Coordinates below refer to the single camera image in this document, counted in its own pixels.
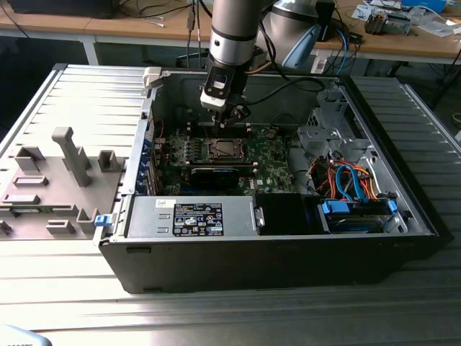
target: yellow wire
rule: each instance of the yellow wire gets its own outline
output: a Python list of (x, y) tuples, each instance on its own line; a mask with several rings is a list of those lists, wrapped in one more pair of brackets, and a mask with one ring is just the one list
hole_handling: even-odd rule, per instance
[(374, 187), (373, 187), (373, 179), (370, 179), (370, 187), (371, 187), (371, 191), (372, 191), (373, 198), (377, 200), (377, 196), (376, 196), (376, 193), (375, 193), (375, 189), (374, 189)]

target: wooden table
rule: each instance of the wooden table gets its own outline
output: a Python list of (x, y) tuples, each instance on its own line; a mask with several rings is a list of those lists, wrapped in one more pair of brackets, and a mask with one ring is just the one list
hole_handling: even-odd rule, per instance
[[(156, 4), (157, 0), (139, 0), (140, 7)], [(341, 0), (339, 12), (351, 31), (364, 36), (363, 44), (357, 54), (359, 58), (382, 59), (392, 61), (415, 61), (425, 63), (452, 63), (461, 48), (461, 36), (437, 37), (413, 27), (410, 35), (368, 35), (364, 32), (364, 22), (352, 19), (351, 15), (360, 0)], [(169, 6), (151, 9), (146, 14), (158, 13), (184, 5), (183, 0), (173, 0)], [(44, 14), (16, 14), (4, 2), (8, 14), (33, 38), (58, 40), (77, 40), (84, 44), (89, 63), (97, 65), (95, 43), (125, 43), (139, 45), (185, 46), (187, 42), (186, 21), (188, 9), (182, 9), (164, 15), (164, 20), (151, 19), (164, 24), (159, 27), (139, 18), (127, 17), (119, 13), (114, 19), (91, 19), (88, 17), (51, 16)], [(135, 4), (124, 6), (127, 13), (136, 15)], [(449, 9), (443, 13), (461, 16), (461, 10)], [(200, 12), (202, 47), (208, 47), (211, 31), (211, 19), (204, 11)], [(197, 47), (196, 30), (192, 35), (192, 47)], [(0, 9), (0, 35), (23, 37)], [(317, 43), (313, 54), (317, 56), (315, 65), (341, 49), (341, 41), (333, 38), (325, 43)]]

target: aluminum work surface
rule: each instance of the aluminum work surface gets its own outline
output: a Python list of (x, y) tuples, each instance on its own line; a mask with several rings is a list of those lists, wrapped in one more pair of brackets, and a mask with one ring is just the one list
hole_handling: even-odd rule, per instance
[[(38, 112), (31, 110), (8, 148), (0, 147), (0, 187), (15, 168), (11, 151), (58, 124), (84, 128), (88, 135), (74, 139), (87, 153), (109, 148), (129, 157), (142, 73), (91, 66), (54, 71), (54, 87), (31, 101)], [(61, 112), (49, 102), (69, 96), (66, 86), (79, 90), (80, 100)], [(88, 109), (95, 112), (87, 116)], [(89, 240), (0, 241), (0, 323), (39, 332), (55, 346), (460, 345), (457, 231), (454, 224), (456, 239), (432, 258), (407, 264), (379, 285), (174, 295), (126, 293)]]

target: metal slotted table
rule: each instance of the metal slotted table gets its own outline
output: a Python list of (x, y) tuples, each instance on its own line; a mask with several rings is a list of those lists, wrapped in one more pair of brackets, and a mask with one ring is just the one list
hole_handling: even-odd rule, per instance
[[(88, 155), (108, 148), (129, 158), (143, 100), (142, 75), (143, 68), (53, 70), (0, 145), (0, 190), (15, 172), (12, 155), (20, 145), (40, 140), (46, 155), (60, 155), (49, 136), (58, 125), (72, 126), (76, 145)], [(442, 158), (460, 162), (443, 127), (415, 101), (411, 89), (396, 81), (380, 89), (371, 81), (356, 80), (359, 88), (369, 92), (370, 106), (380, 107), (380, 99), (400, 97), (405, 107), (421, 112), (415, 111), (415, 117), (424, 117), (424, 121), (405, 118), (403, 128), (396, 125), (402, 121), (391, 121), (386, 112), (377, 114), (399, 150), (413, 158), (411, 166), (420, 179), (425, 179), (427, 170), (441, 169), (432, 164), (436, 157), (438, 162)], [(441, 143), (437, 150), (431, 146), (430, 152), (424, 141), (411, 135), (422, 136), (429, 126), (434, 130), (430, 128), (427, 139)], [(80, 131), (85, 136), (78, 136)], [(424, 164), (426, 158), (432, 161)], [(441, 204), (454, 203), (444, 217), (457, 236), (461, 219), (454, 208), (460, 203), (459, 174), (444, 175), (450, 187), (440, 188), (448, 195), (429, 183), (425, 188)], [(440, 345), (441, 340), (443, 345), (458, 345), (460, 260), (456, 238), (431, 259), (409, 263), (379, 285), (138, 296), (122, 289), (91, 240), (0, 241), (0, 323), (36, 331), (55, 346), (406, 346)]]

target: table leg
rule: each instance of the table leg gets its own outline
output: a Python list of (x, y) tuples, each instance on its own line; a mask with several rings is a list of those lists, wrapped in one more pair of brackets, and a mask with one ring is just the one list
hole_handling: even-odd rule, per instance
[(325, 71), (326, 62), (328, 58), (333, 54), (333, 50), (318, 49), (316, 51), (314, 50), (313, 54), (315, 54), (315, 59), (310, 72), (312, 74), (322, 74), (323, 71)]
[(99, 65), (98, 55), (96, 53), (95, 44), (93, 35), (81, 35), (79, 36), (79, 41), (84, 45), (86, 58), (88, 59), (89, 65)]

